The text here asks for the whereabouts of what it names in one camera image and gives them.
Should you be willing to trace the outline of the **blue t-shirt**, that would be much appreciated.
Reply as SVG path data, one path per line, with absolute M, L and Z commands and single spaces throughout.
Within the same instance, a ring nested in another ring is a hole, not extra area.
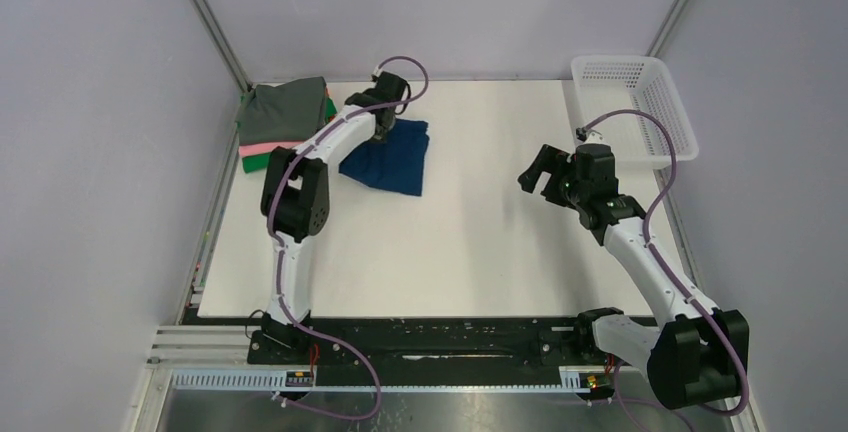
M 363 143 L 339 165 L 339 173 L 384 192 L 420 197 L 430 142 L 426 121 L 398 119 L 385 142 Z

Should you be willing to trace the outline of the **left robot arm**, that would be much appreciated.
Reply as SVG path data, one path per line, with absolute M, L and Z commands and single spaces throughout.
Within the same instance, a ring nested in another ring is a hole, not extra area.
M 371 86 L 350 95 L 335 118 L 312 137 L 271 153 L 260 202 L 274 254 L 272 292 L 262 330 L 273 337 L 272 350 L 285 362 L 307 356 L 311 340 L 307 336 L 328 338 L 303 321 L 311 311 L 317 236 L 331 212 L 331 174 L 361 145 L 385 142 L 399 113 L 416 99 L 406 79 L 378 68 Z

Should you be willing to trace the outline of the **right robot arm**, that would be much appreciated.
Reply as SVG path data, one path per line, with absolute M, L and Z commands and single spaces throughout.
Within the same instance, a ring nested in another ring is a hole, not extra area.
M 608 355 L 638 369 L 668 409 L 738 398 L 746 405 L 750 329 L 737 310 L 724 311 L 674 268 L 653 233 L 649 214 L 619 190 L 610 146 L 584 143 L 566 152 L 543 145 L 517 182 L 548 203 L 571 209 L 580 225 L 627 272 L 656 322 L 643 326 L 618 309 L 579 314 L 575 354 L 597 364 Z

